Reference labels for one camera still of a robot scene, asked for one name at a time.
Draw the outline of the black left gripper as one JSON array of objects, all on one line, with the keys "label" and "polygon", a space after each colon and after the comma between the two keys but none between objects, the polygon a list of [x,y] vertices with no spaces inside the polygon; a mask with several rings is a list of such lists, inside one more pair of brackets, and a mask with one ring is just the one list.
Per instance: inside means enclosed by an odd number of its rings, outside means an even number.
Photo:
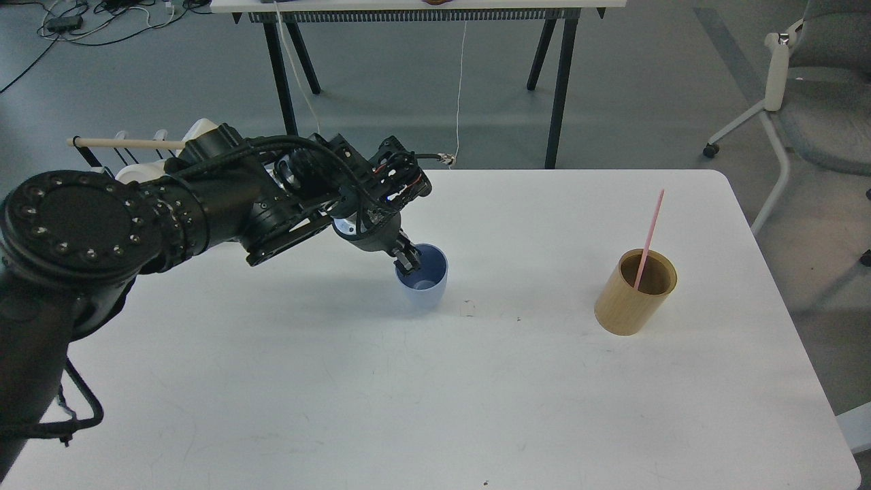
[{"label": "black left gripper", "polygon": [[344,239],[366,252],[384,252],[395,257],[394,266],[400,276],[420,269],[422,260],[418,248],[401,228],[401,214],[368,223],[354,213],[344,219]]}]

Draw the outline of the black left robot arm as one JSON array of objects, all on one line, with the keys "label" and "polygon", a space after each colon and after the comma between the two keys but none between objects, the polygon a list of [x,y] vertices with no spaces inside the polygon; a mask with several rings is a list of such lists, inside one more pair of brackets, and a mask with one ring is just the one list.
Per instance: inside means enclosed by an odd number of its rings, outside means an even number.
[{"label": "black left robot arm", "polygon": [[103,420],[68,348],[117,316],[138,276],[225,242],[255,266],[327,227],[408,276],[422,251],[401,211],[431,190],[395,137],[365,158],[339,135],[243,137],[226,124],[187,137],[154,179],[25,180],[2,201],[2,475],[31,438],[68,443]]}]

